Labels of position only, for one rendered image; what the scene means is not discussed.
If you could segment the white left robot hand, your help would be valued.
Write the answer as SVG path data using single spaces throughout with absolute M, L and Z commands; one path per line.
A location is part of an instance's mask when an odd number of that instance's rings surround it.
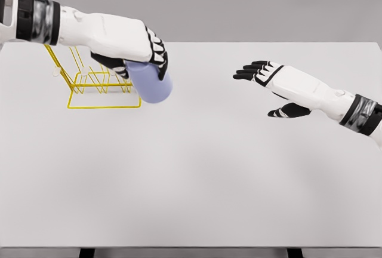
M 164 80 L 168 69 L 168 53 L 164 42 L 141 20 L 106 14 L 106 34 L 90 47 L 91 58 L 114 71 L 123 79 L 129 74 L 126 61 L 151 63 L 159 68 L 158 78 Z

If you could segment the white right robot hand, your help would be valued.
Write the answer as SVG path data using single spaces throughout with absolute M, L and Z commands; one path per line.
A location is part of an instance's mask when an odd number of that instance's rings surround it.
M 233 79 L 255 82 L 290 102 L 268 112 L 272 118 L 298 118 L 318 107 L 320 80 L 292 66 L 271 61 L 254 61 L 236 71 Z

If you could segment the lavender blue cup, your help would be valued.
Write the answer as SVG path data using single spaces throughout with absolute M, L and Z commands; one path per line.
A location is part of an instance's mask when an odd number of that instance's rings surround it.
M 126 69 L 133 86 L 141 99 L 147 103 L 159 103 L 167 99 L 172 92 L 172 80 L 165 74 L 161 81 L 159 68 L 151 63 L 125 61 Z

